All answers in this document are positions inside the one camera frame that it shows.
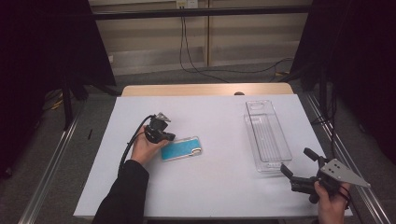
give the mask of white tabletop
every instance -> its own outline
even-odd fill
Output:
[[[146,116],[163,112],[172,120],[166,131],[177,139],[198,136],[203,154],[166,162],[157,154],[146,167],[150,179],[145,217],[316,216],[317,206],[308,195],[292,192],[286,177],[256,171],[244,122],[245,102],[252,100],[272,101],[293,157],[289,168],[294,175],[315,175],[318,165],[303,151],[323,151],[297,95],[120,97],[74,215],[94,216],[117,177],[132,134]]]

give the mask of clear plastic container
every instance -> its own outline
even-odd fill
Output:
[[[246,102],[245,123],[257,171],[280,173],[292,159],[271,101]]]

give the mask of gray floor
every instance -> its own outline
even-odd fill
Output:
[[[239,71],[262,70],[269,64],[249,64],[221,67],[221,69]],[[286,71],[290,63],[282,63],[277,71]],[[273,79],[274,69],[261,73],[238,74],[224,71],[204,72],[205,75],[217,76],[229,82],[268,82]],[[135,84],[175,84],[175,83],[220,83],[213,77],[185,71],[156,72],[142,75],[117,77],[118,90],[124,86]],[[302,92],[299,80],[290,85],[299,94],[301,102],[310,120],[315,115],[307,101],[306,93]],[[89,221],[73,217],[78,198],[82,192],[85,179],[88,177],[96,151],[106,129],[115,98],[88,87],[91,93],[85,104],[74,102],[74,108],[83,105],[83,111],[75,129],[73,138],[62,156],[55,178],[50,183],[47,197],[42,203],[35,223],[89,223]],[[336,114],[336,131],[341,136],[363,177],[372,184],[376,197],[379,199],[390,222],[396,221],[396,166],[391,163],[378,148],[375,140],[359,128],[359,121],[353,116],[342,100],[338,101]],[[42,116],[40,125],[13,167],[13,176],[2,180],[0,184],[0,223],[18,223],[22,213],[31,199],[41,176],[51,159],[54,149],[63,134],[64,112],[60,107],[49,110]],[[313,126],[319,142],[327,154],[330,153],[330,141],[320,125]],[[362,223],[375,223],[370,212],[365,208],[359,193],[353,189],[355,206],[352,206],[354,217],[346,219],[346,223],[361,223],[356,210],[359,211]],[[313,218],[295,218],[280,220],[280,223],[309,223]],[[277,223],[277,220],[216,220],[211,223]],[[156,221],[156,223],[185,223],[184,221]]]

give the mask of black sleeve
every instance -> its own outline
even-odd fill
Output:
[[[137,161],[127,161],[93,219],[98,223],[143,223],[149,173]]]

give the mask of person's arm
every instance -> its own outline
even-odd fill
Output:
[[[101,202],[93,219],[93,224],[99,223],[143,223],[146,190],[149,173],[143,164],[151,160],[157,151],[168,142],[150,143],[139,130],[131,159],[124,163],[120,177],[116,179],[108,195]]]
[[[350,185],[342,183],[340,192],[348,195]],[[344,215],[347,206],[347,200],[339,194],[333,195],[329,198],[329,193],[323,188],[319,182],[315,182],[315,191],[319,196],[318,202],[318,221],[320,224],[343,224]]]

